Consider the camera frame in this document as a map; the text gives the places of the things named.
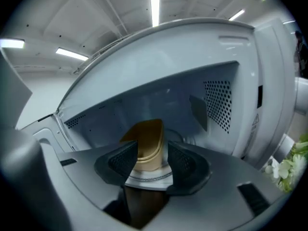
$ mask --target perforated vent panel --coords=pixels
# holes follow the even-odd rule
[[[172,168],[173,178],[175,181],[177,181],[177,179],[182,181],[183,179],[189,177],[196,168],[195,161],[176,147],[170,147],[170,149],[168,149],[168,162],[171,165],[176,165],[176,167]]]
[[[232,92],[227,80],[204,81],[208,117],[229,133]]]
[[[65,122],[65,124],[68,126],[68,129],[72,128],[73,126],[76,126],[78,125],[78,121],[79,119],[85,117],[86,115],[81,115],[81,116],[78,116],[76,117],[75,119],[72,119],[72,120],[69,120],[67,122]]]
[[[108,166],[127,179],[136,164],[136,157],[135,150],[125,150],[110,158]]]

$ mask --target gray panel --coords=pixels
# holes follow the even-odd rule
[[[41,131],[33,134],[33,137],[36,138],[40,143],[47,143],[52,145],[56,153],[63,153],[62,147],[59,145],[58,141],[52,134],[52,131],[48,128],[43,128]]]
[[[16,127],[32,92],[0,52],[0,125]]]
[[[237,185],[252,182],[272,204],[283,193],[259,171],[239,158],[176,142],[204,156],[211,178],[194,195],[171,197],[168,204],[145,228],[156,230],[230,230],[253,219]]]
[[[118,197],[120,187],[107,184],[94,170],[96,160],[118,147],[127,144],[114,144],[102,148],[58,154],[60,161],[73,158],[77,163],[64,166],[65,172],[76,187],[98,208],[103,209]]]
[[[52,184],[66,208],[68,218],[71,223],[72,230],[76,231],[101,231],[108,229],[109,231],[129,231],[135,230],[123,223],[115,220],[113,217],[102,212],[93,205],[85,196],[76,188],[74,183],[65,173],[61,166],[56,153],[48,144],[42,144],[44,159]],[[109,201],[115,199],[117,193],[107,194],[105,201],[110,197]]]
[[[206,103],[199,98],[192,95],[189,96],[191,102],[191,109],[194,118],[199,122],[202,128],[207,131],[207,107]]]
[[[49,143],[51,146],[56,150],[56,152],[71,152],[73,149],[68,144],[66,138],[64,137],[61,129],[59,128],[55,115],[52,115],[50,117],[47,117],[41,121],[35,121],[31,123],[30,125],[26,126],[22,129],[25,133],[29,135],[35,135],[36,133],[44,130],[45,128],[49,129],[52,132],[52,136],[57,140],[57,143],[59,144],[60,148],[57,148],[58,144],[55,143],[52,139],[49,140]]]
[[[182,25],[190,25],[190,24],[199,24],[199,23],[215,23],[215,24],[227,24],[227,25],[235,25],[235,26],[241,26],[244,28],[254,29],[253,26],[242,23],[242,22],[236,22],[236,21],[229,21],[225,19],[218,19],[218,18],[189,18],[189,19],[181,19],[181,20],[175,20],[171,22],[162,23],[159,26],[156,27],[150,27],[145,30],[142,30],[138,33],[133,34],[132,36],[126,38],[124,41],[116,44],[114,47],[112,47],[110,50],[108,50],[103,55],[96,58],[93,62],[91,62],[78,76],[78,78],[74,81],[74,83],[71,85],[67,93],[62,98],[58,109],[61,109],[61,105],[63,101],[67,98],[68,94],[71,92],[71,90],[74,88],[74,86],[92,69],[94,68],[98,63],[100,63],[103,59],[107,58],[114,52],[118,51],[119,49],[123,48],[124,46],[141,39],[147,35],[153,34],[158,31],[166,30],[168,28],[182,26]]]
[[[260,230],[263,228],[284,206],[286,201],[289,199],[290,194],[280,197],[276,200],[267,210],[265,210],[261,215],[254,218],[252,221],[243,224],[240,227],[237,227],[233,231],[253,231]]]
[[[40,144],[18,130],[0,130],[0,134],[0,172],[6,182],[45,228],[70,230],[66,209],[50,181]]]

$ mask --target leaf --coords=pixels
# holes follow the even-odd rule
[[[306,153],[308,152],[308,145],[305,145],[306,143],[308,142],[305,142],[305,143],[296,143],[297,146],[292,149],[292,152],[294,154],[299,154],[299,153]]]
[[[297,150],[297,151],[295,151],[294,154],[305,155],[307,152],[308,152],[307,150],[304,150],[304,151],[302,151],[302,150]]]
[[[308,141],[307,142],[297,142],[294,144],[294,148],[295,149],[302,149],[304,147],[307,147],[308,146]]]
[[[300,141],[300,142],[308,142],[308,133],[302,134],[302,135],[299,137],[299,141]]]
[[[288,159],[284,159],[284,161],[288,162],[291,166],[294,166],[294,164],[295,164],[294,162],[292,162],[291,160],[288,160]]]
[[[295,155],[295,152],[296,152],[296,149],[293,147],[292,149],[291,149],[291,157],[293,157],[294,155]]]
[[[290,180],[290,179],[288,179],[288,178],[282,180],[282,187],[283,187],[283,190],[284,190],[286,193],[292,191],[292,188],[291,188],[291,185],[290,185],[289,180]]]

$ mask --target ceiling light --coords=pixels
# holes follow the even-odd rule
[[[86,57],[86,56],[79,55],[77,53],[74,53],[74,52],[71,52],[71,51],[67,51],[67,50],[64,50],[64,49],[61,49],[61,48],[59,48],[56,51],[56,53],[60,54],[60,55],[64,55],[64,56],[74,57],[74,58],[77,58],[77,59],[80,59],[80,60],[83,60],[83,61],[88,59],[88,57]]]
[[[159,0],[151,0],[152,26],[159,25]]]
[[[23,48],[25,42],[20,39],[0,39],[0,48]]]
[[[236,13],[234,16],[232,16],[229,21],[235,20],[237,17],[239,17],[241,14],[243,14],[245,10],[240,10],[238,13]]]
[[[295,21],[286,21],[283,24],[288,24],[288,23],[292,23],[292,22],[295,22]]]

